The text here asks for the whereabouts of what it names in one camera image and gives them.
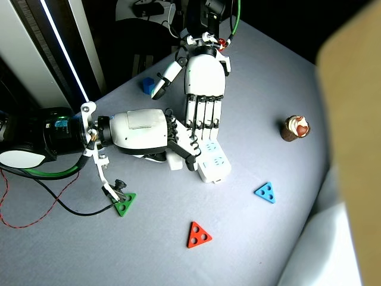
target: triangle block with holes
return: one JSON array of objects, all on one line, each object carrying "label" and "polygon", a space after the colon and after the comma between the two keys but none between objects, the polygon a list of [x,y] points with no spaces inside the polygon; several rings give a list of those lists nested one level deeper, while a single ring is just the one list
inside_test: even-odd
[{"label": "triangle block with holes", "polygon": [[275,196],[273,192],[273,186],[270,182],[262,186],[261,188],[257,189],[254,194],[257,196],[265,199],[266,201],[271,202],[272,204],[275,203]]},{"label": "triangle block with holes", "polygon": [[125,196],[127,197],[127,199],[124,201],[124,202],[120,202],[120,203],[117,203],[115,205],[115,208],[117,209],[118,211],[118,214],[120,216],[124,216],[127,211],[129,210],[133,200],[135,199],[136,197],[136,194],[133,194],[133,193],[129,193],[129,194],[125,194]]},{"label": "triangle block with holes", "polygon": [[207,243],[211,240],[212,236],[209,233],[204,231],[198,223],[192,222],[188,238],[188,248],[199,246],[200,244]]}]

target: table surface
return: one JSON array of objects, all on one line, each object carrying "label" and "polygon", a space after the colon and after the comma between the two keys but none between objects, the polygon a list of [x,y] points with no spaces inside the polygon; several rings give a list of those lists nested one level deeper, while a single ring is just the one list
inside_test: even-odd
[{"label": "table surface", "polygon": [[[229,24],[221,25],[227,37]],[[186,168],[171,172],[154,163],[107,149],[110,182],[122,179],[137,194],[128,214],[115,209],[77,217],[57,205],[26,229],[0,225],[2,285],[275,285],[300,235],[326,173],[327,127],[316,67],[244,22],[230,56],[218,141],[232,172],[220,184],[205,184]],[[139,108],[171,107],[184,118],[183,72],[166,96],[153,101],[143,78],[163,71],[173,55],[98,101],[96,115]],[[311,133],[285,142],[279,122],[305,115]],[[70,167],[78,154],[42,166]],[[10,193],[1,210],[15,225],[39,218],[53,202],[28,179],[7,173]],[[47,182],[58,193],[70,179]],[[253,192],[273,184],[275,204]],[[80,212],[110,202],[101,191],[94,164],[62,196]],[[213,240],[186,247],[191,221]]]}]

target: green triangle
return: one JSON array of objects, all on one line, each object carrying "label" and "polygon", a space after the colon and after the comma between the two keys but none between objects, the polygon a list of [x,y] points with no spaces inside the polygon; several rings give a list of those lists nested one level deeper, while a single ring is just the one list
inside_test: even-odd
[{"label": "green triangle", "polygon": [[120,202],[115,205],[115,208],[117,209],[121,217],[123,217],[129,210],[133,200],[136,197],[136,194],[128,193],[128,194],[125,194],[125,196],[127,197],[127,199],[124,202]]}]

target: electrical socket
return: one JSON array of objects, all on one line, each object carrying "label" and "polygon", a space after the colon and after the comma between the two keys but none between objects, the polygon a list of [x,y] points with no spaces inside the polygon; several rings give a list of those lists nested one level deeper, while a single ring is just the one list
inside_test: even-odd
[{"label": "electrical socket", "polygon": [[216,139],[199,140],[201,155],[197,158],[198,173],[205,183],[220,182],[232,170],[224,151]]}]

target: cupcake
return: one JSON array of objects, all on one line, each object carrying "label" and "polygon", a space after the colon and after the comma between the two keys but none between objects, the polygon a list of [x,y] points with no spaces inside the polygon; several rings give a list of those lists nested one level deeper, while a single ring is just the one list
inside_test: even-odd
[{"label": "cupcake", "polygon": [[280,131],[280,136],[282,136],[283,140],[291,142],[297,138],[306,137],[310,130],[310,125],[304,116],[294,115],[286,119]]}]

